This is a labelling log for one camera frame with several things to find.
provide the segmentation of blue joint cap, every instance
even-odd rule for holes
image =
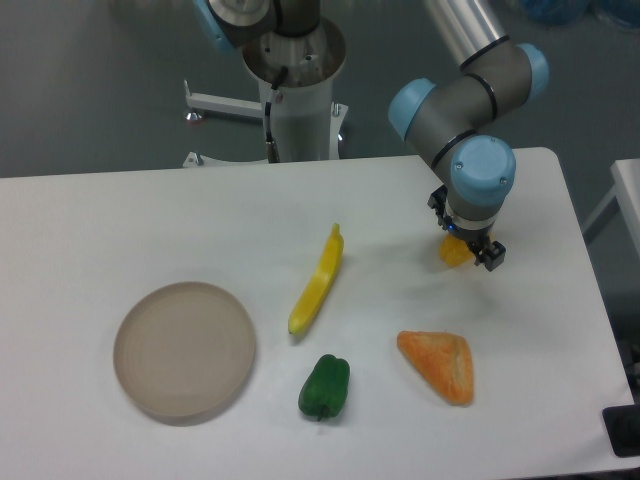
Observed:
[[[402,140],[407,138],[407,132],[420,105],[429,92],[436,86],[426,78],[419,78],[405,85],[389,105],[388,118],[393,128]]]
[[[474,205],[501,204],[516,173],[516,157],[505,142],[487,135],[462,144],[451,161],[451,182],[458,194]]]
[[[216,22],[216,18],[213,16],[207,3],[208,0],[193,0],[202,30],[219,52],[230,52],[234,47],[222,31],[222,28],[220,28],[220,25],[218,25],[218,22]]]
[[[549,64],[544,54],[530,43],[521,43],[518,47],[527,54],[531,64],[531,90],[527,97],[529,101],[544,92],[549,85]]]

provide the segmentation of toy banana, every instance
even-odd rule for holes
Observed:
[[[340,225],[334,223],[316,271],[289,316],[289,333],[293,335],[303,333],[313,322],[340,270],[343,248],[344,240],[340,235]]]

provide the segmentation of blue object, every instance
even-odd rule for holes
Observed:
[[[544,54],[530,43],[521,43],[518,47],[524,50],[531,64],[531,90],[527,97],[529,101],[544,92],[549,85],[549,64]]]
[[[504,201],[516,173],[516,157],[505,142],[487,135],[462,145],[451,162],[451,182],[474,205],[488,207]]]
[[[419,78],[402,87],[393,97],[389,105],[388,118],[402,140],[407,138],[407,132],[420,105],[434,88],[435,84],[426,78]]]
[[[594,0],[593,7],[596,16],[609,25],[640,31],[640,0]]]
[[[202,30],[207,35],[209,41],[218,49],[219,52],[230,52],[233,50],[233,45],[227,38],[227,36],[216,22],[213,13],[209,10],[207,0],[193,0],[193,3],[197,10],[197,16],[200,20]]]
[[[528,18],[546,25],[567,25],[579,19],[589,0],[511,0]]]

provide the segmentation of green bell pepper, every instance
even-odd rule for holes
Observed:
[[[320,357],[300,391],[298,408],[318,421],[337,416],[347,400],[349,372],[346,360],[333,355]]]

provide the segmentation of orange triangular object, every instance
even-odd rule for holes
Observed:
[[[473,400],[473,363],[464,337],[404,331],[398,334],[398,348],[449,402],[464,405]]]

